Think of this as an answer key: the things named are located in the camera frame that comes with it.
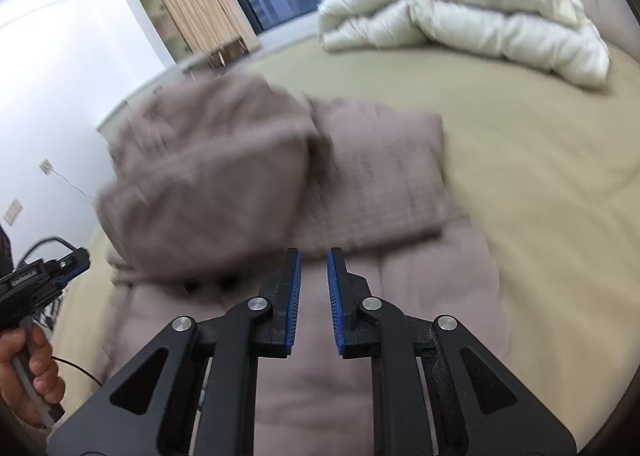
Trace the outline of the left hand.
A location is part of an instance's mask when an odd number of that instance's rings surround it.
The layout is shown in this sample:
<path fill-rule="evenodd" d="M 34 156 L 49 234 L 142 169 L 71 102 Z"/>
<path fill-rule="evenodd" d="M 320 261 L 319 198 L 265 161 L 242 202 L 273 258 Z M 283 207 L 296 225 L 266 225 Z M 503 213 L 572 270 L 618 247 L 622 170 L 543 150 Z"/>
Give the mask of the left hand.
<path fill-rule="evenodd" d="M 24 348 L 29 349 L 28 367 L 32 387 L 39 398 L 34 401 L 15 372 L 12 360 Z M 58 363 L 52 358 L 52 346 L 38 326 L 28 333 L 23 327 L 1 333 L 1 396 L 6 406 L 24 424 L 44 428 L 38 405 L 47 402 L 60 404 L 65 394 L 65 382 L 58 375 Z"/>

